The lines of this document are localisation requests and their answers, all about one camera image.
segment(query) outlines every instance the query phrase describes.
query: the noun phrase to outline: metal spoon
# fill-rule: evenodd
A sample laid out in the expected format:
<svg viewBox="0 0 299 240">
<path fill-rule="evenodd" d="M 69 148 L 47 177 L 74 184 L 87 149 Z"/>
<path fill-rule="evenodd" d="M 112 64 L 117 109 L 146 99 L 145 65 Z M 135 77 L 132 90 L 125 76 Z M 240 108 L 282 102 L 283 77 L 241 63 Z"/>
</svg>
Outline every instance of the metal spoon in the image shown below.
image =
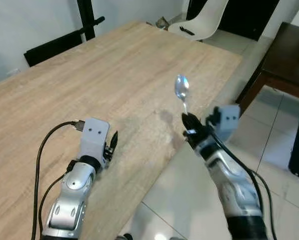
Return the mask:
<svg viewBox="0 0 299 240">
<path fill-rule="evenodd" d="M 187 78 L 181 74 L 178 74 L 175 79 L 175 94 L 179 99 L 182 100 L 186 115 L 188 114 L 188 109 L 185 98 L 189 92 L 189 86 L 190 85 Z"/>
</svg>

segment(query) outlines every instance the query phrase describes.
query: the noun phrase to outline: tile floor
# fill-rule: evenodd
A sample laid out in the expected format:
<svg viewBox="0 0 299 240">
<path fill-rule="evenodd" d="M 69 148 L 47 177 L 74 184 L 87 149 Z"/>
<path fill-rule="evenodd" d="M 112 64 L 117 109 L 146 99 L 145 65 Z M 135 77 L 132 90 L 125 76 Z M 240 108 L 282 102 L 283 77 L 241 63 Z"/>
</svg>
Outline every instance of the tile floor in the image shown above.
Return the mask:
<svg viewBox="0 0 299 240">
<path fill-rule="evenodd" d="M 214 106 L 234 102 L 271 42 L 265 37 L 256 42 L 221 30 L 204 41 L 242 55 L 243 61 L 203 117 Z M 299 99 L 264 87 L 227 143 L 269 185 L 279 240 L 299 240 L 299 178 L 287 170 L 298 123 Z M 261 191 L 269 230 L 269 203 L 262 185 Z M 135 240 L 231 239 L 215 185 L 203 159 L 187 143 L 170 161 L 121 233 L 126 232 L 132 233 Z"/>
</svg>

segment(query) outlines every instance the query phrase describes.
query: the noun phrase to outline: black metal frame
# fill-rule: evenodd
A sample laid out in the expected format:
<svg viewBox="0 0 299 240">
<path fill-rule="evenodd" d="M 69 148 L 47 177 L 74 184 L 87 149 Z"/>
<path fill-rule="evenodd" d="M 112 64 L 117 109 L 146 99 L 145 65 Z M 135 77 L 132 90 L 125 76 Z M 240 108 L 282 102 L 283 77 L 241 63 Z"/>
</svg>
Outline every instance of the black metal frame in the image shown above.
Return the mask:
<svg viewBox="0 0 299 240">
<path fill-rule="evenodd" d="M 79 14 L 83 28 L 89 26 L 85 30 L 86 41 L 95 38 L 94 26 L 92 25 L 94 20 L 92 0 L 77 0 Z"/>
</svg>

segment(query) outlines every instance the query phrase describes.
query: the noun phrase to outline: table surface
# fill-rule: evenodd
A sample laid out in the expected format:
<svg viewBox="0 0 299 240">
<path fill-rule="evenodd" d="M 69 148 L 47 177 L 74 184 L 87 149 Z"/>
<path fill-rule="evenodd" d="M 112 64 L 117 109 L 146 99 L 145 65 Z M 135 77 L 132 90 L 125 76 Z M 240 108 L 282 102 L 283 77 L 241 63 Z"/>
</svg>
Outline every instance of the table surface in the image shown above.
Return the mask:
<svg viewBox="0 0 299 240">
<path fill-rule="evenodd" d="M 281 24 L 262 70 L 299 86 L 299 26 Z"/>
<path fill-rule="evenodd" d="M 108 121 L 109 136 L 118 130 L 118 145 L 94 183 L 80 239 L 113 240 L 183 143 L 176 75 L 189 79 L 189 110 L 199 116 L 240 61 L 132 22 L 0 82 L 0 240 L 30 238 L 36 155 L 46 133 L 88 117 Z M 39 199 L 75 158 L 80 136 L 65 127 L 47 142 Z M 44 220 L 59 190 L 47 197 Z"/>
</svg>

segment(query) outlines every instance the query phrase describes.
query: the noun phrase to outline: silver robotic arm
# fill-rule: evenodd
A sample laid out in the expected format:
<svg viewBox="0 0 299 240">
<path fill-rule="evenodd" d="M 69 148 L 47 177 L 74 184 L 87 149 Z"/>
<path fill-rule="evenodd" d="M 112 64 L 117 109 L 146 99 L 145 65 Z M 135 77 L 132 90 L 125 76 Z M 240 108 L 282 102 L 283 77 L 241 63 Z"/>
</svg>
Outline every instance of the silver robotic arm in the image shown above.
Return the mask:
<svg viewBox="0 0 299 240">
<path fill-rule="evenodd" d="M 184 135 L 196 154 L 202 156 L 214 181 L 228 230 L 234 240 L 267 240 L 262 199 L 248 181 L 247 172 L 216 143 L 212 134 L 226 141 L 237 128 L 240 109 L 236 105 L 217 107 L 206 125 L 191 113 L 182 115 Z"/>
<path fill-rule="evenodd" d="M 61 191 L 52 205 L 42 240 L 78 239 L 85 217 L 87 198 L 96 174 L 107 167 L 117 144 L 117 132 L 106 146 L 108 122 L 88 118 L 82 122 L 80 152 L 72 171 L 61 181 Z"/>
</svg>

